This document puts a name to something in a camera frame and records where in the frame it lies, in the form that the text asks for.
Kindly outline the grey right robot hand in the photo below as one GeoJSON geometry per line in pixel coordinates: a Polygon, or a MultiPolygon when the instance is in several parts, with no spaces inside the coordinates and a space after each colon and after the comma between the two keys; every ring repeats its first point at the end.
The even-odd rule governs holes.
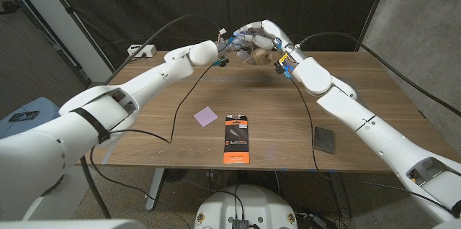
{"type": "Polygon", "coordinates": [[[281,55],[287,54],[293,63],[301,63],[306,59],[303,51],[291,41],[280,27],[268,19],[246,24],[238,28],[233,34],[242,40],[249,38],[249,42],[258,48],[268,49],[270,41],[274,49],[281,55]]]}

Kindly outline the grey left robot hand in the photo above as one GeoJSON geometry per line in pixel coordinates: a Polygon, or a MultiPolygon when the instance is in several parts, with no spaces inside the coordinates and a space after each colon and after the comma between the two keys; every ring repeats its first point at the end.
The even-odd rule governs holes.
{"type": "Polygon", "coordinates": [[[227,54],[231,52],[235,52],[244,63],[257,64],[253,56],[253,37],[250,35],[238,35],[227,40],[219,38],[215,44],[218,49],[218,60],[213,63],[214,66],[225,67],[229,63],[227,54]]]}

